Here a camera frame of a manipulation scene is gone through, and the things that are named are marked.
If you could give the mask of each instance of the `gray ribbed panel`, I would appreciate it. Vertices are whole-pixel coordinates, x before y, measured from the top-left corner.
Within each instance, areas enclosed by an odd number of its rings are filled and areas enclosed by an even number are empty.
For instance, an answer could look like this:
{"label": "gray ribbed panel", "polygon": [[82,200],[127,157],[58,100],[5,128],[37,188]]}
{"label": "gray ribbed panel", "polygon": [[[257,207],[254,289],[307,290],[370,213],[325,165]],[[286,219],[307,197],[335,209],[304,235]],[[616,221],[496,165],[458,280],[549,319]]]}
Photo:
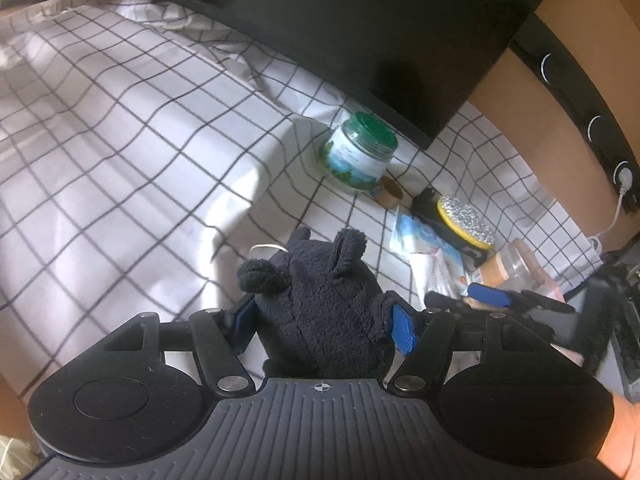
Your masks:
{"label": "gray ribbed panel", "polygon": [[595,460],[549,469],[492,462],[456,443],[428,405],[374,380],[269,380],[224,400],[181,448],[151,462],[94,468],[53,458],[34,480],[615,479]]}

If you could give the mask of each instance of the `green jar lid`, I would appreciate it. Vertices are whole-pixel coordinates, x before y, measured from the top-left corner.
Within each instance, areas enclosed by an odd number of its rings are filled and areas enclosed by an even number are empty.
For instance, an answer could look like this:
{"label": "green jar lid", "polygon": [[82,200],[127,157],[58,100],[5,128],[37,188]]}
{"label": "green jar lid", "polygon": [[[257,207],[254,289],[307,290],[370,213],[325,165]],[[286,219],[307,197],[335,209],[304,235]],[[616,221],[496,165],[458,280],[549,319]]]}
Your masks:
{"label": "green jar lid", "polygon": [[379,118],[364,112],[354,113],[345,122],[345,131],[351,140],[364,150],[383,158],[391,158],[398,147],[398,139]]}

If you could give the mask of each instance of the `plastic jar with green lid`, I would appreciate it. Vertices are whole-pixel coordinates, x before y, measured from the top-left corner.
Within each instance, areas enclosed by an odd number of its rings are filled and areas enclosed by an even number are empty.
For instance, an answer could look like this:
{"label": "plastic jar with green lid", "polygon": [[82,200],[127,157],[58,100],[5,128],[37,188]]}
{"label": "plastic jar with green lid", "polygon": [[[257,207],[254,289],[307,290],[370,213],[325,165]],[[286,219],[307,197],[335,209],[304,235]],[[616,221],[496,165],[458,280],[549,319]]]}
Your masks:
{"label": "plastic jar with green lid", "polygon": [[318,158],[341,183],[366,190],[380,180],[397,147],[396,134],[385,123],[357,112],[332,133]]}

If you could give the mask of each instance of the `white grid cloth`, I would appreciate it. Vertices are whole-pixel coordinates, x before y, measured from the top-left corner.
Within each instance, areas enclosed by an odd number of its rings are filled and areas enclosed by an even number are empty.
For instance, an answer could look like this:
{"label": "white grid cloth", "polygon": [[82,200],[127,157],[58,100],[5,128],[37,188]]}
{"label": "white grid cloth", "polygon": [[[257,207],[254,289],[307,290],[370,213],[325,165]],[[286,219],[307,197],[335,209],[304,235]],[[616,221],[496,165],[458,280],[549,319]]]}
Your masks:
{"label": "white grid cloth", "polygon": [[[0,18],[8,383],[28,399],[136,313],[169,321],[232,304],[251,246],[282,244],[299,225],[326,240],[360,229],[383,290],[419,304],[409,265],[388,250],[393,213],[337,187],[315,161],[331,128],[361,109],[286,57],[174,4],[53,0]],[[469,200],[498,247],[523,238],[564,290],[600,264],[470,104],[426,152],[399,135],[388,172],[404,206],[428,185]]]}

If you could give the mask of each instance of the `black plush toy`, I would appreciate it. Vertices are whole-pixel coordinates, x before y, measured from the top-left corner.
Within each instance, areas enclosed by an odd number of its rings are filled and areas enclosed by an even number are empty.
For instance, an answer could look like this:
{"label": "black plush toy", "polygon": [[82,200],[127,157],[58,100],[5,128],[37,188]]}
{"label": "black plush toy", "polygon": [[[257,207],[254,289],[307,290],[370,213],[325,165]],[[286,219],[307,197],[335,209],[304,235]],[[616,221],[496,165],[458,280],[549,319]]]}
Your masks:
{"label": "black plush toy", "polygon": [[361,260],[367,240],[343,229],[333,243],[292,235],[270,260],[248,260],[238,286],[255,294],[267,377],[383,378],[394,357],[394,300]]}

